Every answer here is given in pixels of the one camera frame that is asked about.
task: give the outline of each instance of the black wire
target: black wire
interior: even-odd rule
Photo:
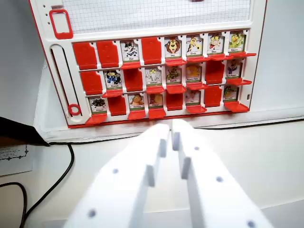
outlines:
[[[73,151],[73,148],[72,148],[71,144],[68,143],[67,146],[70,149],[70,153],[71,153],[71,162],[70,162],[69,166],[67,167],[66,171],[62,174],[62,176],[56,181],[56,183],[28,211],[27,211],[28,196],[27,196],[27,192],[26,192],[26,190],[25,190],[25,188],[22,184],[20,184],[18,182],[10,182],[10,183],[5,183],[5,184],[0,185],[0,188],[4,187],[4,186],[8,186],[8,185],[18,185],[22,190],[22,193],[23,193],[23,212],[22,212],[21,224],[20,224],[19,228],[24,227],[25,221],[29,217],[30,213],[52,192],[52,190],[54,190],[55,187],[57,187],[57,185],[64,179],[64,177],[71,170],[71,168],[74,164],[75,155],[74,155],[74,151]]]
[[[1,187],[5,187],[5,186],[9,186],[9,185],[18,185],[21,190],[22,190],[22,194],[23,194],[23,211],[22,211],[22,217],[21,217],[21,223],[20,223],[20,228],[24,227],[24,223],[25,223],[25,212],[27,211],[27,206],[28,206],[28,195],[27,195],[27,191],[25,190],[24,186],[18,182],[10,182],[10,183],[5,183],[5,184],[0,184],[0,188]]]

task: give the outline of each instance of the paper card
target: paper card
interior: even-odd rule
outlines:
[[[120,41],[123,62],[135,62],[139,60],[138,45],[133,40]]]
[[[147,86],[161,86],[162,85],[162,71],[157,67],[145,68],[146,85]]]
[[[143,94],[128,95],[130,111],[144,110]]]
[[[104,71],[104,79],[106,84],[106,89],[122,89],[123,84],[121,76],[116,70]]]
[[[243,52],[245,50],[246,35],[243,31],[230,32],[229,36],[229,53]]]
[[[219,33],[208,34],[208,55],[222,54],[224,48],[224,37]]]
[[[189,90],[186,91],[186,106],[199,105],[200,104],[200,90]]]
[[[186,56],[201,56],[203,50],[203,39],[199,35],[190,35],[186,38],[187,53]]]
[[[186,66],[186,83],[201,82],[201,66],[190,64]]]
[[[106,113],[105,100],[101,96],[89,97],[92,114]]]
[[[162,94],[148,94],[149,109],[163,108]]]
[[[165,58],[181,57],[181,41],[177,37],[165,37]]]
[[[34,151],[32,145],[0,148],[0,176],[31,171]]]
[[[181,83],[181,69],[177,66],[166,66],[166,83],[171,84],[180,84]]]
[[[237,101],[238,87],[235,85],[226,85],[224,89],[223,102]]]

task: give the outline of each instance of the small hole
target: small hole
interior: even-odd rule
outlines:
[[[254,223],[253,221],[249,221],[249,222],[247,223],[247,225],[248,225],[250,228],[256,227],[256,225],[255,225],[255,223]]]
[[[90,210],[89,213],[88,213],[88,216],[90,218],[93,218],[95,215],[96,215],[96,211],[94,209]]]
[[[223,178],[222,177],[217,177],[217,182],[223,182]]]

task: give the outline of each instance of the white grid sheet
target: white grid sheet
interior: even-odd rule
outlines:
[[[250,0],[63,0],[74,34],[249,19]]]

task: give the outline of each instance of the white wall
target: white wall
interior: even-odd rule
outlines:
[[[0,116],[33,125],[44,55],[27,0],[0,1]]]

